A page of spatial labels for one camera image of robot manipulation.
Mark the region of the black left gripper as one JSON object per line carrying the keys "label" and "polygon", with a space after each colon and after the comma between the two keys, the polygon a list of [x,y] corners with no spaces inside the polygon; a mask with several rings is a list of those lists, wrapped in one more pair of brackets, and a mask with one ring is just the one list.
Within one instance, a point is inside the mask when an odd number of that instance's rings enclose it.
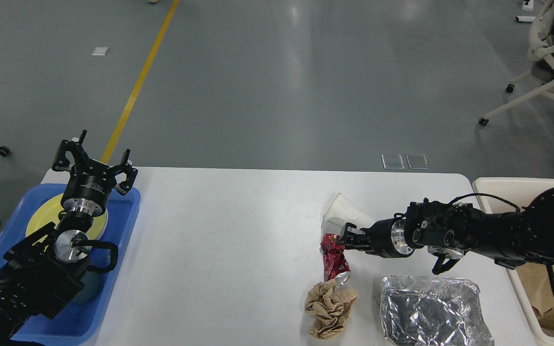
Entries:
{"label": "black left gripper", "polygon": [[[87,130],[83,129],[78,140],[62,140],[55,153],[52,170],[69,172],[70,180],[60,201],[65,211],[79,211],[99,217],[106,212],[112,189],[124,196],[132,189],[138,170],[129,162],[130,149],[126,149],[119,164],[91,166],[90,157],[83,148]],[[125,175],[117,183],[116,177]]]}

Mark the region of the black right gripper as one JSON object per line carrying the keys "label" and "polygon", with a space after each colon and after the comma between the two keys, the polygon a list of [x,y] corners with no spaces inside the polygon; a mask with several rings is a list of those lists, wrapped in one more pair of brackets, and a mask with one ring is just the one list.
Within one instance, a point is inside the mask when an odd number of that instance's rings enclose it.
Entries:
{"label": "black right gripper", "polygon": [[357,250],[381,258],[408,258],[414,249],[406,242],[405,223],[403,219],[381,220],[369,228],[345,223],[336,244],[343,245],[345,250]]}

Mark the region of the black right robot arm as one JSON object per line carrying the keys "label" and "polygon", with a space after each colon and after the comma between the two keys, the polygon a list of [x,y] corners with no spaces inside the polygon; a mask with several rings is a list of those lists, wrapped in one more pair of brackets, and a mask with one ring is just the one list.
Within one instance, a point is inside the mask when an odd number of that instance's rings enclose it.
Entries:
{"label": "black right robot arm", "polygon": [[525,207],[508,202],[514,210],[502,214],[486,214],[462,199],[411,202],[405,213],[367,228],[346,222],[337,243],[391,259],[408,258],[427,247],[437,257],[434,274],[449,271],[469,252],[511,270],[525,263],[541,264],[554,297],[554,187]]}

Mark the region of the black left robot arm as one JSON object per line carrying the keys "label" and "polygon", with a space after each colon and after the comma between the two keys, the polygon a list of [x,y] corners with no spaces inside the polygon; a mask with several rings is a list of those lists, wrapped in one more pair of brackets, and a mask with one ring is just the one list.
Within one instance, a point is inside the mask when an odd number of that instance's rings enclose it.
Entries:
{"label": "black left robot arm", "polygon": [[55,172],[69,173],[60,199],[64,211],[10,247],[0,268],[0,346],[17,345],[14,335],[32,317],[55,318],[86,285],[87,273],[116,270],[119,245],[88,236],[95,219],[105,214],[112,191],[132,191],[138,170],[126,149],[118,164],[92,159],[83,142],[62,140],[52,162]]}

